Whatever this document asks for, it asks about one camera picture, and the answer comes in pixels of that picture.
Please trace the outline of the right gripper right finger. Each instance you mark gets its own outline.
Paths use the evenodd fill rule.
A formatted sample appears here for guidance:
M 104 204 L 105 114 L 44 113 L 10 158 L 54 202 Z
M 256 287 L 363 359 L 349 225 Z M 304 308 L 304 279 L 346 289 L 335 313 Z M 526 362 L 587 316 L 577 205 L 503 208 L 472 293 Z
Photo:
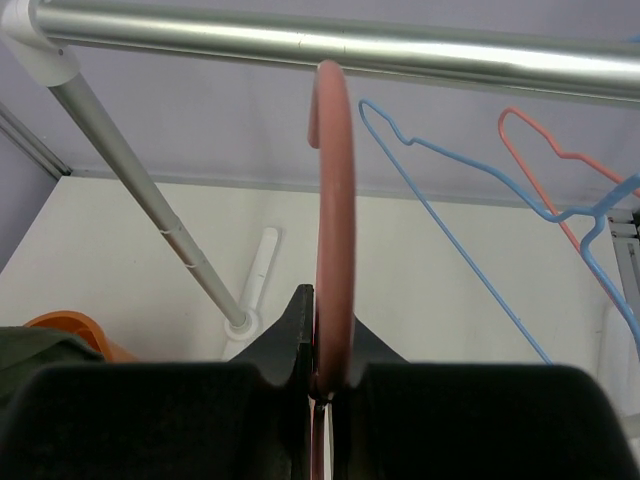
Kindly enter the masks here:
M 600 386 L 541 364 L 411 363 L 362 323 L 344 402 L 348 479 L 635 479 Z

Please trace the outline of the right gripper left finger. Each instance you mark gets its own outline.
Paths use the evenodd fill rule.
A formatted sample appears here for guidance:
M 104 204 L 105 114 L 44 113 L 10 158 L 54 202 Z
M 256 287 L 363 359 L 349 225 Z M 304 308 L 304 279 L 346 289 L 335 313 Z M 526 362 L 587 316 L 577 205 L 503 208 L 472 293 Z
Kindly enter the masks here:
M 12 400 L 5 479 L 306 479 L 314 292 L 228 362 L 51 366 Z

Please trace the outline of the olive green shorts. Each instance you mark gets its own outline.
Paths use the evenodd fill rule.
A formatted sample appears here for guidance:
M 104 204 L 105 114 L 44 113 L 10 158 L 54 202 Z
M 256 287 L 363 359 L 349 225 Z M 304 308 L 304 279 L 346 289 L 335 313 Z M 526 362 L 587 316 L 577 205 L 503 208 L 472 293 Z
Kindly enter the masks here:
M 105 361 L 102 353 L 75 334 L 41 327 L 2 327 L 1 410 L 46 365 Z

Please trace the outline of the blue wire hanger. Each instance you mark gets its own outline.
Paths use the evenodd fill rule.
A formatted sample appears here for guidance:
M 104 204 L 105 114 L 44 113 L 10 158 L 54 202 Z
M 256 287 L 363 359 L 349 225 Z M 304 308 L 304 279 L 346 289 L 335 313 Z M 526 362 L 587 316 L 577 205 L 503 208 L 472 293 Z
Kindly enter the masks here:
M 403 130 L 369 99 L 357 112 L 401 199 L 361 207 L 357 310 L 412 359 L 569 363 L 639 356 L 608 211 L 632 177 L 589 206 L 553 209 L 497 168 Z

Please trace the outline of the pink wire hanger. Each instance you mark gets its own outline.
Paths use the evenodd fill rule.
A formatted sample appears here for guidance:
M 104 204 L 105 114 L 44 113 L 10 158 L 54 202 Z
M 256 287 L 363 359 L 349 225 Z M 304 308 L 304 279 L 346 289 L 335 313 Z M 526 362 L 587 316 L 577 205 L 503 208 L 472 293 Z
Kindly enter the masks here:
M 346 384 L 354 335 L 356 259 L 355 160 L 343 70 L 331 60 L 316 70 L 308 129 L 319 152 L 320 210 L 310 381 L 310 477 L 324 477 L 325 405 Z
M 543 139 L 546 148 L 545 153 L 547 153 L 544 162 L 551 165 L 551 170 L 543 175 L 542 180 L 536 176 L 536 168 L 538 167 L 539 159 L 536 159 L 535 165 L 531 166 L 528 162 L 528 157 L 524 155 L 516 146 L 516 143 L 510 139 L 505 126 L 505 123 L 510 117 L 517 118 Z M 559 183 L 562 179 L 568 179 L 570 173 L 573 173 L 570 166 L 580 164 L 582 168 L 589 167 L 593 172 L 596 172 L 601 177 L 608 179 L 616 185 L 623 183 L 625 180 L 623 176 L 585 153 L 564 150 L 561 144 L 547 129 L 545 129 L 534 118 L 515 106 L 506 107 L 500 113 L 497 121 L 497 128 L 503 145 L 511 154 L 531 187 L 538 194 L 543 205 L 553 215 L 558 215 L 560 210 L 554 204 L 551 195 L 545 189 L 545 185 L 551 180 L 551 178 L 554 178 L 555 183 Z

